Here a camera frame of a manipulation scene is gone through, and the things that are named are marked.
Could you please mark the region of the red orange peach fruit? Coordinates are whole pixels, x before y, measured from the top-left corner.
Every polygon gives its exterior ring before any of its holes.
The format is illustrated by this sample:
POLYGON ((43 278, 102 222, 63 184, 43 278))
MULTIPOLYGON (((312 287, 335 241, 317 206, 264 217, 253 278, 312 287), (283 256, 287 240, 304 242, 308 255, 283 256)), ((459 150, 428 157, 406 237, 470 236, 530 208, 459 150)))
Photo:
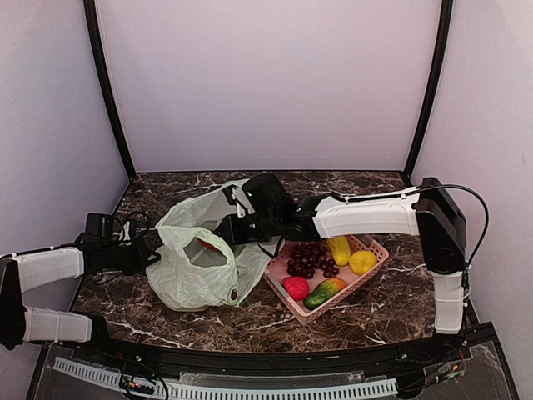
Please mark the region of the red orange peach fruit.
POLYGON ((204 240, 202 240, 200 238, 198 238, 197 240, 203 247, 205 247, 207 249, 210 249, 213 252, 218 252, 218 253, 221 252, 217 247, 215 247, 214 245, 210 244, 209 242, 206 242, 206 241, 204 241, 204 240))

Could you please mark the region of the light green plastic bag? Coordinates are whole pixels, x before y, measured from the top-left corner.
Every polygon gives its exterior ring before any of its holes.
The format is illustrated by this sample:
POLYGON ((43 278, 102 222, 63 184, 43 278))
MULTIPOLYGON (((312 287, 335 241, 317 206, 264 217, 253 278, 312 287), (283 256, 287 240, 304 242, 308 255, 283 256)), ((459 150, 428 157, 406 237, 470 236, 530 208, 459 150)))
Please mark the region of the light green plastic bag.
POLYGON ((196 312, 209 307, 238 307, 259 283, 275 253, 278 237, 262 244, 228 245, 212 231, 236 213, 222 189, 241 187, 243 179, 229 181, 198 197, 170 208, 156 224, 162 246, 161 261, 146 270, 152 290, 173 311, 196 312), (221 252, 203 247, 198 238, 221 252))

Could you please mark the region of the dark purple grape bunch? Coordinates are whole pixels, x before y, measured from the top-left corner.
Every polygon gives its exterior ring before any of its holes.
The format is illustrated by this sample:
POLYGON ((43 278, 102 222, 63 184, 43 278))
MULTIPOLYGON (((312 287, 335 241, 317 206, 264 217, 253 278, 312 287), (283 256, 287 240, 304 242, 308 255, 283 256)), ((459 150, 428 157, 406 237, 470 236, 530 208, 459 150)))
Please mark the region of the dark purple grape bunch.
POLYGON ((286 261, 286 273, 292 277, 311 279, 316 273, 324 278, 336 277, 340 272, 326 245, 322 242, 304 242, 294 246, 286 261))

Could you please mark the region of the red apple fruit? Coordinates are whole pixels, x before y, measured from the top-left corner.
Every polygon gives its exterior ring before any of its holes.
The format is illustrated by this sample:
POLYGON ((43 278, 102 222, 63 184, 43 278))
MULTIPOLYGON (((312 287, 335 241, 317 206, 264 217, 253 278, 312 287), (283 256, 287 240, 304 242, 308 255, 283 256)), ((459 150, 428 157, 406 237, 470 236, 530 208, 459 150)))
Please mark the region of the red apple fruit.
POLYGON ((303 301, 310 293, 308 281, 304 277, 286 277, 282 286, 295 302, 303 301))

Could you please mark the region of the yellow corn cob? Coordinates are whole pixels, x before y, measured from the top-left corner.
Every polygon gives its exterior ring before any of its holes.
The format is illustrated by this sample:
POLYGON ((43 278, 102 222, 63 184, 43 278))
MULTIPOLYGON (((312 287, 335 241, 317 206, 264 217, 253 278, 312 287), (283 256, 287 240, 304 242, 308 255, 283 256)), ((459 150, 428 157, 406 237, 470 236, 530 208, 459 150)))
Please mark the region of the yellow corn cob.
POLYGON ((327 245, 335 264, 339 267, 345 267, 352 255, 348 239, 345 236, 328 238, 327 245))

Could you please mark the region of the green orange mango fruit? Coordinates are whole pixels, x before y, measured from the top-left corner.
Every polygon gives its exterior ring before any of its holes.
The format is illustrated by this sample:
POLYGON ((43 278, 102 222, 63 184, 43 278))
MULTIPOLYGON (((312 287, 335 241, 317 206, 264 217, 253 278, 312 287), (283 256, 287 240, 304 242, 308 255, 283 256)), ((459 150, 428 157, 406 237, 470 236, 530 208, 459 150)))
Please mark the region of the green orange mango fruit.
POLYGON ((331 277, 320 284, 304 300, 304 306, 309 310, 320 307, 339 292, 346 288, 346 282, 338 277, 331 277))

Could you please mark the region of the yellow pear fruit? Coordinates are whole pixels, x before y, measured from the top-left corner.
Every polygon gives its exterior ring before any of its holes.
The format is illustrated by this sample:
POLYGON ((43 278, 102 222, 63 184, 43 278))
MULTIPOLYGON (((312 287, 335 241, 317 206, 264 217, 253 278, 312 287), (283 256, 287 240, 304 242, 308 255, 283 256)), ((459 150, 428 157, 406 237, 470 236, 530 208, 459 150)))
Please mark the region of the yellow pear fruit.
POLYGON ((354 252, 349 259, 351 271, 358 276, 368 273, 376 264, 377 258, 372 251, 354 252))

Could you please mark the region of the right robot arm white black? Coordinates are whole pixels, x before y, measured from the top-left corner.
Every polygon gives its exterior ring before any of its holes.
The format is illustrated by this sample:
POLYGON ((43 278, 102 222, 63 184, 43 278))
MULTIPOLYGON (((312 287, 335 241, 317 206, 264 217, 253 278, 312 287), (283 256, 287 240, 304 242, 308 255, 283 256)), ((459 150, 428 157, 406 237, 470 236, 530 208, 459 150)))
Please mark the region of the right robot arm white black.
POLYGON ((317 242, 344 235, 403 234, 421 241, 425 265, 433 277, 435 330, 425 354, 441 362, 457 347, 466 295, 466 219, 436 178, 419 187, 367 196, 330 193, 295 202, 278 177, 262 173, 241 187, 223 189, 232 210, 214 233, 229 245, 282 237, 317 242))

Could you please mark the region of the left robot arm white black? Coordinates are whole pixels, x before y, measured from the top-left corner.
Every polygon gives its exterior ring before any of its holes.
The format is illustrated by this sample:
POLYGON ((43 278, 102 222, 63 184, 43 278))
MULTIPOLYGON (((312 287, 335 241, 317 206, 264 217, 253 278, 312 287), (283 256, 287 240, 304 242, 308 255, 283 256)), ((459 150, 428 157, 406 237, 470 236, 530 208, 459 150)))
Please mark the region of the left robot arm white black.
POLYGON ((110 214, 90 213, 86 226, 74 242, 13 252, 1 257, 1 344, 7 350, 24 343, 84 343, 100 363, 117 357, 104 317, 30 307, 23 295, 50 283, 91 275, 107 283, 115 277, 142 273, 160 261, 145 235, 151 219, 131 212, 125 220, 110 214))

